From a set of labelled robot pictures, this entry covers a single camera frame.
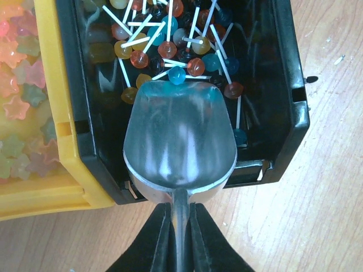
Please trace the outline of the silver metal scoop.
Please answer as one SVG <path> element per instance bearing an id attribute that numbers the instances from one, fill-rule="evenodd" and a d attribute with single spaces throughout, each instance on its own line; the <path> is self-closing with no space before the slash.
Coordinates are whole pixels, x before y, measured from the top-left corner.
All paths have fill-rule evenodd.
<path id="1" fill-rule="evenodd" d="M 192 213 L 231 176 L 237 146 L 224 98 L 207 82 L 174 85 L 153 80 L 137 92 L 123 144 L 130 180 L 164 206 L 166 252 L 152 271 L 193 271 Z"/>

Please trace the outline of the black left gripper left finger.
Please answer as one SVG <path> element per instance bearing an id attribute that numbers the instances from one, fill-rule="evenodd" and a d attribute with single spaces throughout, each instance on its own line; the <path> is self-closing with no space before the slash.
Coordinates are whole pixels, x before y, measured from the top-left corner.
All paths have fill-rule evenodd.
<path id="1" fill-rule="evenodd" d="M 171 205 L 156 205 L 129 248 L 108 271 L 166 271 L 171 225 Z"/>

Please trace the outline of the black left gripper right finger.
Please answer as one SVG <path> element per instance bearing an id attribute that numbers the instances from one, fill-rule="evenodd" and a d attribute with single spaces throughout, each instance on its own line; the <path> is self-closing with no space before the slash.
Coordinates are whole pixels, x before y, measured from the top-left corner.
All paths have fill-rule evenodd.
<path id="1" fill-rule="evenodd" d="M 228 243 L 203 204 L 192 203 L 190 209 L 195 271 L 253 271 Z"/>

